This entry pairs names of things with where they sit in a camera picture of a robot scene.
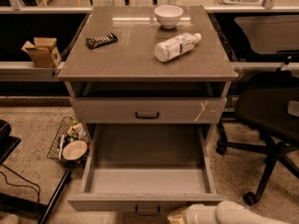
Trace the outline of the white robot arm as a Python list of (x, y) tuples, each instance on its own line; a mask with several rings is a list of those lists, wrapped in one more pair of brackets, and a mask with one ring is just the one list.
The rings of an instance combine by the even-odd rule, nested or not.
[(287, 222), (254, 214), (231, 201), (217, 205), (192, 204), (171, 212), (169, 224), (288, 224)]

